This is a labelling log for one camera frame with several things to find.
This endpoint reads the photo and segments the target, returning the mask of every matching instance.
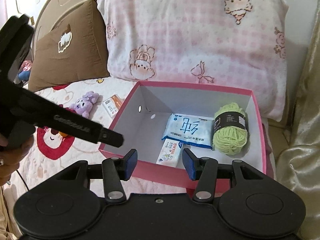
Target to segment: small box on bed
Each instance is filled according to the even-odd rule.
[[[249,138],[241,153],[234,156],[219,151],[186,146],[197,157],[210,157],[219,163],[231,164],[241,159],[266,173],[266,154],[260,113],[251,90],[231,87],[171,83],[137,82],[125,99],[110,125],[110,129],[123,134],[124,144],[120,148],[101,144],[100,152],[106,157],[124,156],[131,148],[138,151],[138,163],[133,176],[172,186],[195,188],[182,164],[177,167],[156,164],[164,141],[163,133],[172,113],[214,117],[221,106],[235,102],[247,113]],[[218,180],[216,192],[229,187],[226,180]]]

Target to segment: finger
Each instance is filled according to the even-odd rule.
[[[14,164],[14,165],[3,165],[0,166],[0,178],[5,178],[11,175],[14,171],[16,171],[19,168],[20,164]]]
[[[7,176],[5,178],[0,178],[0,186],[3,186],[4,184],[7,183],[8,180],[10,180],[11,176]]]
[[[0,152],[0,159],[5,165],[19,163],[29,152],[33,145],[33,136],[30,136],[18,149]]]
[[[6,147],[8,145],[8,140],[0,133],[0,146]]]

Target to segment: screw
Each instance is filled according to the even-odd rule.
[[[211,193],[208,191],[199,191],[196,193],[198,199],[208,199],[211,197]]]
[[[111,191],[108,193],[108,198],[110,199],[119,199],[123,197],[123,193],[121,191]]]

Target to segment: purple plush toy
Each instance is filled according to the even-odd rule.
[[[82,96],[82,98],[80,98],[75,104],[72,104],[69,108],[75,110],[77,114],[88,118],[89,112],[92,109],[92,104],[95,104],[97,102],[98,97],[98,93],[89,91],[84,96]]]

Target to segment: pillow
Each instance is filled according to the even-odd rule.
[[[263,117],[285,103],[283,0],[98,0],[108,71],[126,80],[253,90]]]
[[[29,90],[108,77],[106,27],[88,0],[37,43]]]

